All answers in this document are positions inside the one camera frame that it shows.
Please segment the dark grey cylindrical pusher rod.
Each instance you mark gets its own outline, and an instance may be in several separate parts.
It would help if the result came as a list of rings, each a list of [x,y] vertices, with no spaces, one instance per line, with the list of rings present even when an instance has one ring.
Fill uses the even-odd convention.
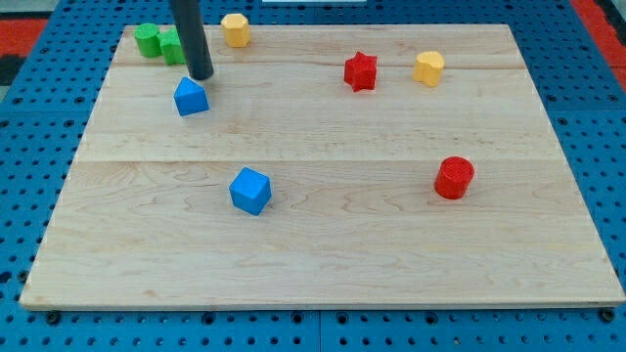
[[[198,0],[169,0],[188,72],[195,80],[207,80],[214,69],[204,32]]]

